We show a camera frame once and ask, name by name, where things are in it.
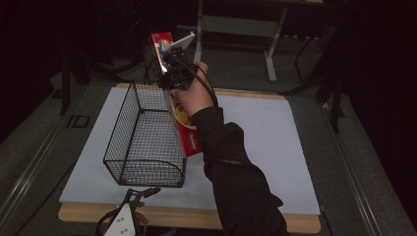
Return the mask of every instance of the metal leg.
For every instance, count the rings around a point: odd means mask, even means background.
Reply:
[[[281,33],[282,25],[284,23],[287,11],[288,11],[287,8],[284,8],[282,10],[281,16],[279,18],[279,22],[276,24],[276,29],[273,33],[272,43],[270,45],[270,48],[269,50],[265,51],[265,61],[267,63],[268,77],[269,77],[269,81],[272,83],[276,82],[276,74],[275,74],[275,69],[273,68],[272,54],[273,54],[273,51],[275,50],[276,43],[278,42],[279,34]]]
[[[199,1],[199,17],[197,18],[197,45],[194,54],[194,63],[202,60],[202,20],[203,20],[203,0]]]

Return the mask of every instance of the device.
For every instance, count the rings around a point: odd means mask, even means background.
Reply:
[[[145,191],[136,191],[129,189],[126,193],[126,197],[122,204],[107,213],[96,225],[96,236],[116,236],[116,235],[129,235],[129,236],[141,236],[142,232],[139,228],[139,223],[136,217],[136,208],[139,206],[142,197],[148,198],[154,194],[157,194],[160,188],[149,188]],[[101,225],[104,220],[110,218],[110,226],[105,234],[101,232]]]

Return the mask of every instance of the white paper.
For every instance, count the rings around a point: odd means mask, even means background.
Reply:
[[[125,88],[113,88],[108,95],[60,198],[61,203],[119,205],[129,188],[147,189],[119,186],[103,164],[125,94]],[[320,214],[288,102],[234,96],[219,96],[218,102],[224,109],[225,121],[233,121],[245,131],[246,151],[265,172],[271,192],[284,202],[281,212]],[[182,188],[162,188],[145,202],[147,206],[155,207],[215,209],[202,156],[188,158]]]

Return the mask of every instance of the metal stand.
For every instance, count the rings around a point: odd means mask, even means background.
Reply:
[[[203,30],[271,37],[272,42],[264,54],[267,64],[269,81],[272,83],[276,82],[276,74],[273,67],[272,55],[275,50],[276,43],[278,42],[279,34],[281,32],[287,11],[287,8],[282,9],[278,22],[207,16],[203,14],[203,0],[200,0],[199,17],[197,20],[197,46],[194,56],[194,63],[199,62],[202,59]]]

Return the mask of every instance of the wire basket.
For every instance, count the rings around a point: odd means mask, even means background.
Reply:
[[[160,88],[130,83],[103,161],[119,185],[182,187],[186,159]]]

